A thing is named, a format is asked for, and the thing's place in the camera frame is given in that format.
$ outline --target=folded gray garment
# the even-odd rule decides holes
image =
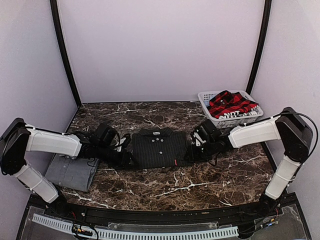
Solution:
[[[45,178],[58,186],[87,192],[98,164],[98,159],[72,159],[56,154],[46,171]]]

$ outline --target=red and black checkered cloth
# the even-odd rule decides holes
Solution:
[[[244,98],[240,92],[231,93],[227,90],[220,92],[210,101],[208,110],[212,117],[219,119],[220,116],[237,116],[254,111],[258,103]]]

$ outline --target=brown marble surface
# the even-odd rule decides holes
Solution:
[[[120,135],[141,128],[186,131],[205,120],[196,102],[140,102],[84,104],[69,131],[93,131],[107,122]],[[101,162],[89,192],[68,188],[68,202],[120,210],[181,211],[219,208],[255,202],[273,170],[260,144],[218,156],[218,164],[143,170],[113,170]]]

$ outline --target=laundry basket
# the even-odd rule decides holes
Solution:
[[[240,93],[245,99],[254,101],[255,100],[245,91],[241,90],[228,90],[232,94],[235,93]],[[215,95],[221,93],[221,91],[204,91],[198,93],[198,98],[201,103],[203,112],[206,116],[207,119],[210,119],[213,124],[218,128],[218,129],[224,129],[224,128],[231,128],[231,127],[236,127],[239,124],[244,124],[244,123],[252,123],[254,122],[258,117],[261,117],[264,112],[262,111],[261,107],[258,106],[258,108],[255,110],[257,112],[257,115],[250,115],[250,116],[237,116],[234,118],[226,118],[226,119],[217,119],[213,116],[211,116],[209,110],[207,107],[210,105],[210,99],[212,99]]]

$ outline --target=black frame post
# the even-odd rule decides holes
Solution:
[[[69,62],[69,58],[68,58],[68,54],[67,54],[67,49],[66,49],[64,36],[62,33],[62,28],[61,28],[61,22],[60,22],[60,18],[59,18],[59,10],[58,10],[57,0],[50,0],[50,5],[51,5],[51,12],[52,12],[52,18],[53,18],[56,39],[58,41],[65,73],[68,78],[68,82],[69,82],[69,85],[70,85],[70,88],[72,91],[74,101],[75,101],[77,107],[79,108],[82,105],[82,103],[81,103],[81,99],[79,96],[79,92],[78,92],[78,89],[76,86],[74,76],[72,74],[72,70],[71,70],[71,66],[70,66],[70,62]]]
[[[249,95],[251,94],[252,89],[255,84],[262,52],[263,52],[264,45],[265,45],[269,17],[270,17],[270,11],[271,11],[271,3],[272,3],[272,0],[265,0],[265,3],[264,3],[264,10],[263,10],[259,40],[258,40],[258,44],[256,47],[256,52],[255,52],[255,56],[254,56],[254,60],[253,60],[253,65],[252,65],[249,81],[248,81],[248,84],[247,84],[246,90],[245,90]]]

